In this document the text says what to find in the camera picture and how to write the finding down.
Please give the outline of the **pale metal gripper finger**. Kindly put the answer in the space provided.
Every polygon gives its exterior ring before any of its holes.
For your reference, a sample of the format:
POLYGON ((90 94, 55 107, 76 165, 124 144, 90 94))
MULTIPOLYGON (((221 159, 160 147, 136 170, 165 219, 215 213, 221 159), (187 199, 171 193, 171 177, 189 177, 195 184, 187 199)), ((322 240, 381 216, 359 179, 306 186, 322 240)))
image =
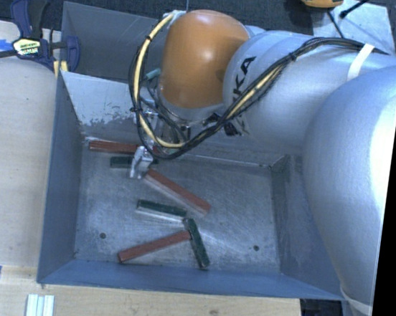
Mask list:
POLYGON ((143 162, 144 152, 145 152, 144 146, 137 147, 131 162, 130 173, 129 173, 130 178, 139 179, 141 177, 141 163, 143 162))
POLYGON ((144 156, 141 159, 139 178, 143 178, 148 173, 149 168, 153 162, 154 162, 153 157, 144 156))

